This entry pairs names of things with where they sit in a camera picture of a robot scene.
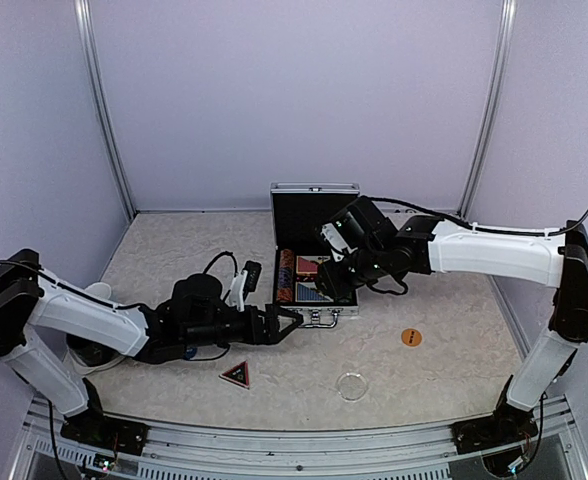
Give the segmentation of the aluminium poker case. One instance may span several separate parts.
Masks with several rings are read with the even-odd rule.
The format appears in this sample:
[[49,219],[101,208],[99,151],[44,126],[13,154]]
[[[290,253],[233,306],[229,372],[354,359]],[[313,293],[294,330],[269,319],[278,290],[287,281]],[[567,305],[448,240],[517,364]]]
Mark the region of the aluminium poker case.
[[[333,303],[279,303],[276,300],[276,282],[280,252],[291,249],[297,256],[325,256],[332,252],[319,238],[318,229],[330,217],[354,200],[360,193],[356,183],[292,183],[275,182],[270,186],[271,211],[275,239],[275,268],[272,300],[276,305],[300,313],[307,329],[333,329],[343,318],[358,315],[357,296]],[[296,282],[314,282],[315,277],[300,277]]]

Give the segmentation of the clear round dealer puck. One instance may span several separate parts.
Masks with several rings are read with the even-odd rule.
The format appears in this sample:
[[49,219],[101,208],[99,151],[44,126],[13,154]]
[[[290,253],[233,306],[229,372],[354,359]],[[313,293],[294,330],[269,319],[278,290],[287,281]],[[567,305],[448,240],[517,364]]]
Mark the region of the clear round dealer puck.
[[365,396],[369,384],[362,374],[358,372],[345,372],[338,377],[335,387],[337,393],[343,400],[356,402]]

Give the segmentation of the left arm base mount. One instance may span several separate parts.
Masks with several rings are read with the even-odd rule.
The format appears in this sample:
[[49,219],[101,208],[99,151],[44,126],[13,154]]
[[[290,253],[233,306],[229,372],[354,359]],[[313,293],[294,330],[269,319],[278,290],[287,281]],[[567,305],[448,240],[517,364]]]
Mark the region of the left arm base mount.
[[88,393],[87,409],[77,415],[65,416],[61,436],[113,453],[141,456],[149,426],[106,415],[94,385],[86,379],[83,383]]

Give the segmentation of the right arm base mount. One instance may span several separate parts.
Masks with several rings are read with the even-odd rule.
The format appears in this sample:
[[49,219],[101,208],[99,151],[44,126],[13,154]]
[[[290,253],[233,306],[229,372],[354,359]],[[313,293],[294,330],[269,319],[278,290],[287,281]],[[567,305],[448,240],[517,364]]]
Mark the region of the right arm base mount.
[[533,409],[520,410],[509,405],[505,393],[491,414],[455,422],[450,430],[459,455],[524,441],[539,434]]

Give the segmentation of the blue small blind button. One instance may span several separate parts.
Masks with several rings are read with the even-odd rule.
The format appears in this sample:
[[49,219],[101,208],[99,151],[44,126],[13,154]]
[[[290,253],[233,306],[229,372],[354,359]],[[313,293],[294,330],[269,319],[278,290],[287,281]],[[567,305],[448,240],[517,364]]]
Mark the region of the blue small blind button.
[[197,352],[198,352],[198,349],[197,348],[187,349],[185,351],[185,354],[184,354],[183,358],[185,360],[189,361],[189,360],[191,360],[191,359],[193,359],[195,357],[195,355],[197,354]]

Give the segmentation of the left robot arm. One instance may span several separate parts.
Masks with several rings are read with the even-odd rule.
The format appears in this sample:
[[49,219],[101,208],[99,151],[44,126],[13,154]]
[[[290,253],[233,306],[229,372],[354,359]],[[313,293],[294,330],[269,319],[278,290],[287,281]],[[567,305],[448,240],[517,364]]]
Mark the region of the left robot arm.
[[177,281],[156,308],[124,305],[81,290],[42,267],[37,252],[23,249],[0,260],[0,361],[44,395],[95,445],[114,434],[93,385],[68,370],[37,335],[58,330],[138,362],[157,365],[181,359],[192,347],[243,343],[275,345],[303,323],[301,314],[268,304],[248,305],[260,266],[247,263],[231,293],[208,273]]

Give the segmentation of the red triangular dealer button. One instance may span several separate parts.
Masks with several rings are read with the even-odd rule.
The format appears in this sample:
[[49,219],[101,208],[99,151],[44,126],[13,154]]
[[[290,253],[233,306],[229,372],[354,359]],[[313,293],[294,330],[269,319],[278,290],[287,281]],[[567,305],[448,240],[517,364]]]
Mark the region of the red triangular dealer button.
[[241,388],[250,389],[249,364],[247,360],[240,362],[234,367],[222,372],[219,379],[227,381]]

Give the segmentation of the blue playing card deck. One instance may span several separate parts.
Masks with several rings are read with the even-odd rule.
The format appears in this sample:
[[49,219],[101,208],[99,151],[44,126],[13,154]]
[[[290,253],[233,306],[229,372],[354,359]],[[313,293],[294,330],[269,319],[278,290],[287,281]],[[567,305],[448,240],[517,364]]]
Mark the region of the blue playing card deck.
[[322,293],[314,282],[296,282],[294,288],[296,303],[333,303],[334,300]]

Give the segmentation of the red playing card deck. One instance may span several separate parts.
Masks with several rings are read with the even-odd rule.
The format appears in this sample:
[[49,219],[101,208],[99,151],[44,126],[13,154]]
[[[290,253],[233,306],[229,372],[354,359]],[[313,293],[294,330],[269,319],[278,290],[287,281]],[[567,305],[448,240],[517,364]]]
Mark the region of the red playing card deck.
[[327,260],[325,256],[297,256],[295,263],[296,275],[300,277],[315,277],[319,267]]

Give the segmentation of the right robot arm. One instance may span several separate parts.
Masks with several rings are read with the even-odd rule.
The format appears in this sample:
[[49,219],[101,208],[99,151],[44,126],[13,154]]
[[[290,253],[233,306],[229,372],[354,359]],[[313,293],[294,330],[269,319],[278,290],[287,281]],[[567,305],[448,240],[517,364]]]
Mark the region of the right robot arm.
[[409,273],[477,273],[552,288],[553,312],[521,367],[508,381],[503,406],[487,419],[485,433],[509,442],[525,424],[547,387],[588,342],[588,232],[585,220],[562,228],[481,226],[417,207],[401,227],[378,208],[380,198],[360,195],[317,229],[332,258],[321,264],[317,288],[339,300],[391,277]]

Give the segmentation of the orange big blind button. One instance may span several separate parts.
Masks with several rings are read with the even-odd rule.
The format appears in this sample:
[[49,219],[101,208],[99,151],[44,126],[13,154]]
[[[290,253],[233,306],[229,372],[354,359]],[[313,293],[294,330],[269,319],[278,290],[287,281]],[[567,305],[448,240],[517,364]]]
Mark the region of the orange big blind button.
[[408,328],[401,333],[401,341],[408,347],[417,347],[422,340],[423,336],[417,329]]

